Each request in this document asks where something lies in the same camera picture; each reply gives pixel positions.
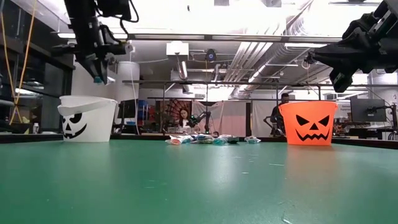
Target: woman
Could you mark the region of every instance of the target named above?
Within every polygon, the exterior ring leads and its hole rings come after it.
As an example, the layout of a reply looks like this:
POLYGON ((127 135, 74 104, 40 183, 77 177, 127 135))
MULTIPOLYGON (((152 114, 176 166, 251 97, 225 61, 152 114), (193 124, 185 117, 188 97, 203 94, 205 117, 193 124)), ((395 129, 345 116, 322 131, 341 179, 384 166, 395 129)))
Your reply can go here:
POLYGON ((180 110, 180 120, 178 121, 178 126, 179 128, 190 128, 190 126, 188 125, 188 110, 185 108, 182 108, 180 110))

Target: orange bucket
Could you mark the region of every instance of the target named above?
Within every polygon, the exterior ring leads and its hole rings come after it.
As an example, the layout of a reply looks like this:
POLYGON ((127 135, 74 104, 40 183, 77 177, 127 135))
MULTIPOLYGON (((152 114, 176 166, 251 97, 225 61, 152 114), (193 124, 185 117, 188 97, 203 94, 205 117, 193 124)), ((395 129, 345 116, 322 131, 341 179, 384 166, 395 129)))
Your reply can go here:
POLYGON ((333 135, 333 118, 337 103, 310 101, 279 106, 284 117, 288 144, 329 146, 333 135))

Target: person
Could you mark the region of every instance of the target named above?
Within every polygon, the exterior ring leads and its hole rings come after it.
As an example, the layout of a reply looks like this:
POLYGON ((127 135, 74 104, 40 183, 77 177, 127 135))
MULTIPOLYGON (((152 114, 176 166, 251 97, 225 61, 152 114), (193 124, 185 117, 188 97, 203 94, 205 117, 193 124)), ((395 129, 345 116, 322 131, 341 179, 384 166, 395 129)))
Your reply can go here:
MULTIPOLYGON (((281 102, 279 103, 279 105, 275 106, 274 109, 272 109, 270 120, 272 123, 276 123, 276 127, 278 129, 281 129, 285 133, 284 119, 279 111, 279 106, 289 102, 289 94, 283 93, 281 97, 282 98, 280 99, 281 102)), ((275 128, 272 128, 271 134, 274 133, 275 133, 275 128)))
POLYGON ((188 110, 185 108, 182 108, 180 110, 180 120, 178 121, 178 126, 180 128, 189 128, 188 125, 188 118, 189 118, 189 113, 188 110))

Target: green tabletop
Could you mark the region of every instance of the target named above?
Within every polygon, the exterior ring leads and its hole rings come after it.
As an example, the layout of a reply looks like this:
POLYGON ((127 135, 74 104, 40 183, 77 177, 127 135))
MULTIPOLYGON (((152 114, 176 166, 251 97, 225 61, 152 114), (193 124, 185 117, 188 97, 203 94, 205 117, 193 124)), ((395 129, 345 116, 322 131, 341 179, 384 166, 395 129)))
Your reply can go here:
POLYGON ((392 149, 129 140, 0 145, 2 224, 396 224, 397 204, 392 149))

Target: ceiling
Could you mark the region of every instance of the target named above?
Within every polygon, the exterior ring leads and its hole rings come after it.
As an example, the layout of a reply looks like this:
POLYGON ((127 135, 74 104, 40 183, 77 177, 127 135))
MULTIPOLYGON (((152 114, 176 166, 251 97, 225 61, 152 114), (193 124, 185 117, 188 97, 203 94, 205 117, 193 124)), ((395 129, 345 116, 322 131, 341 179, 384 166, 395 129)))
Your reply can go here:
MULTIPOLYGON (((32 12, 33 0, 13 1, 27 12, 32 12)), ((39 13, 36 16, 41 21, 55 31, 71 32, 66 26, 69 20, 63 0, 38 1, 39 13)), ((215 6, 215 0, 133 0, 140 15, 140 22, 137 24, 125 22, 125 26, 129 33, 251 35, 282 35, 285 33, 287 35, 336 37, 345 31, 350 21, 358 19, 363 13, 371 12, 376 8, 376 5, 349 7, 347 5, 331 5, 329 1, 325 0, 281 0, 280 7, 267 7, 264 2, 268 1, 229 0, 229 6, 215 6)), ((108 25, 114 33, 122 33, 118 20, 101 18, 100 21, 108 25)), ((280 77, 278 79, 257 78, 254 82, 319 82, 328 77, 328 72, 325 72, 327 67, 324 65, 315 64, 308 70, 303 68, 303 66, 307 66, 302 62, 310 47, 286 47, 284 44, 270 44, 265 48, 265 43, 262 45, 258 43, 250 49, 251 44, 245 42, 189 41, 186 43, 189 44, 191 50, 191 57, 187 62, 188 69, 206 68, 206 63, 193 61, 192 54, 195 53, 195 60, 204 61, 203 52, 214 49, 218 54, 217 60, 227 60, 227 62, 221 63, 226 63, 231 68, 235 62, 237 65, 252 70, 258 70, 264 64, 273 64, 266 65, 261 75, 280 77), (240 54, 238 53, 241 51, 245 52, 244 56, 247 55, 247 57, 246 59, 241 58, 242 63, 239 64, 238 56, 240 54)), ((140 40, 133 41, 132 44, 135 47, 135 53, 132 54, 131 60, 140 63, 140 75, 143 79, 170 79, 170 71, 176 67, 176 61, 166 56, 167 41, 140 40)), ((130 55, 118 56, 118 60, 130 60, 130 55)), ((215 63, 207 65, 208 68, 214 68, 214 66, 215 63)), ((254 73, 255 71, 242 72, 234 80, 239 80, 240 77, 240 81, 248 80, 254 73)), ((254 90, 257 87, 248 86, 248 89, 254 90)))

